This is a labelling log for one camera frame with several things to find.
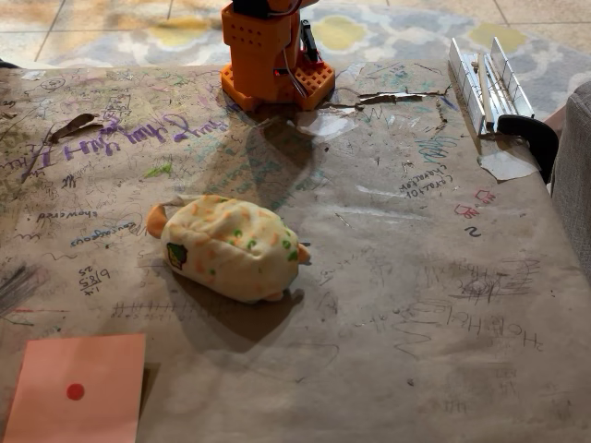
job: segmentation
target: orange ear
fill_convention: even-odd
[[[310,253],[304,245],[297,244],[297,261],[299,263],[307,263],[310,260]]]
[[[146,230],[152,237],[160,238],[164,225],[168,223],[163,205],[154,206],[146,218]]]

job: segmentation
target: red dot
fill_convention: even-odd
[[[80,400],[84,397],[84,387],[79,383],[74,383],[67,387],[66,395],[70,400]]]

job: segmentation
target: wire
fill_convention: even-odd
[[[274,17],[291,16],[292,14],[294,14],[297,11],[297,9],[299,9],[300,6],[302,6],[302,0],[297,0],[297,3],[295,3],[295,6],[292,7],[289,11],[287,11],[287,12],[270,12],[269,15],[274,16]]]
[[[300,84],[300,82],[297,81],[296,76],[294,76],[294,74],[292,73],[292,71],[289,69],[289,65],[287,64],[287,54],[285,53],[285,48],[283,48],[283,61],[285,62],[285,69],[287,69],[287,75],[289,76],[290,79],[292,79],[292,83],[294,83],[294,86],[297,89],[297,91],[299,92],[299,95],[301,95],[302,97],[306,98],[308,96],[306,94],[306,90]]]

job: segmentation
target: gray couch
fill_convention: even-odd
[[[566,102],[552,201],[591,282],[591,82]]]

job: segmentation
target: orange robot base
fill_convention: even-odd
[[[281,99],[269,103],[295,103],[303,111],[311,111],[334,89],[334,70],[324,62],[316,66],[297,66],[294,75],[306,90],[307,97],[302,97],[297,92],[289,76],[283,76],[285,77],[284,85],[279,93]],[[248,97],[234,88],[234,73],[231,63],[223,67],[220,77],[222,89],[243,111],[254,111],[257,106],[267,102],[256,97]]]

